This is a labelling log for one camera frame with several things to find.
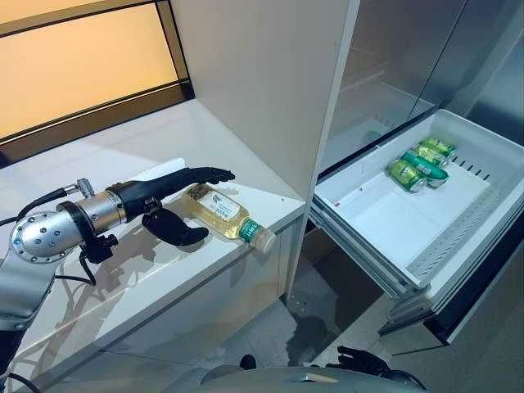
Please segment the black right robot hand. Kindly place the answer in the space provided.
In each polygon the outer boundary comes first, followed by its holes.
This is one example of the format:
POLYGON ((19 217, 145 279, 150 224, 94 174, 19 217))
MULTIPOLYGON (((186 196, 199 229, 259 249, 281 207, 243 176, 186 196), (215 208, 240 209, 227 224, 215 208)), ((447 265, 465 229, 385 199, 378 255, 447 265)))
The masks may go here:
POLYGON ((337 368, 365 373, 375 377, 381 377, 392 381, 401 382, 408 386, 416 386, 426 390, 427 388, 413 374, 399 369, 391 368, 382 358, 368 352, 347 346, 338 346, 339 354, 337 363, 327 363, 326 368, 337 368))

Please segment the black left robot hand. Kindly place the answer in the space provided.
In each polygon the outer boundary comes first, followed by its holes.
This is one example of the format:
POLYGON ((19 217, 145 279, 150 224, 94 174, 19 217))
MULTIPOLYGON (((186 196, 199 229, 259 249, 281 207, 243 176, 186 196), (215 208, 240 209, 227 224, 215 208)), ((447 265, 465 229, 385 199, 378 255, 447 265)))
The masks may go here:
POLYGON ((218 184, 234 179, 235 175, 226 169, 185 168, 152 180, 117 183, 107 190, 121 199, 128 223, 140 216, 142 226, 156 238, 174 246, 190 246, 204 240, 209 230, 188 227, 161 201, 192 184, 218 184))

